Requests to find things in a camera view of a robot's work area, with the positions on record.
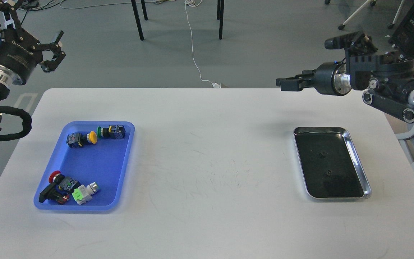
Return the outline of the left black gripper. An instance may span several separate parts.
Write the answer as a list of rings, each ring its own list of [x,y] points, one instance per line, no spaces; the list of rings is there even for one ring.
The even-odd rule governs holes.
[[[0,67],[5,67],[16,75],[13,80],[15,85],[25,85],[39,63],[43,72],[54,72],[66,56],[60,41],[64,35],[63,31],[56,33],[53,42],[45,44],[40,44],[40,41],[31,35],[24,36],[24,29],[17,14],[22,3],[23,0],[0,0]],[[14,31],[16,36],[2,34],[4,29]],[[51,51],[52,59],[42,61],[42,52],[35,51],[35,45],[38,45],[38,51]]]

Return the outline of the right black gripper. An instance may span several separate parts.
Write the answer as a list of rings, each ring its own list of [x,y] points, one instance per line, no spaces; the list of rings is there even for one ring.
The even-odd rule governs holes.
[[[301,75],[277,78],[276,86],[281,91],[291,92],[302,91],[303,87],[314,87],[322,95],[343,96],[342,91],[335,87],[335,74],[342,65],[340,62],[325,62],[317,69],[302,71]]]

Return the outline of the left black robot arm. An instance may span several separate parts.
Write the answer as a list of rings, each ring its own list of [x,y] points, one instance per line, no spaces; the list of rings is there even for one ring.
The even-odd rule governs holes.
[[[10,85],[25,85],[37,65],[43,72],[54,72],[65,57],[59,31],[51,43],[41,43],[22,28],[17,10],[22,0],[0,0],[0,102],[10,93]],[[22,130],[13,134],[0,134],[0,141],[11,141],[25,137],[31,131],[32,118],[20,108],[0,105],[2,114],[20,117]]]

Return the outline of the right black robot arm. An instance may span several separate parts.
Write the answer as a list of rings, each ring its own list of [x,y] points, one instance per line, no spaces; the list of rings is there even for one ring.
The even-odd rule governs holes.
[[[343,61],[321,64],[299,75],[276,79],[281,91],[314,88],[321,95],[345,96],[362,91],[366,105],[414,123],[414,64],[396,52],[382,55],[347,54]]]

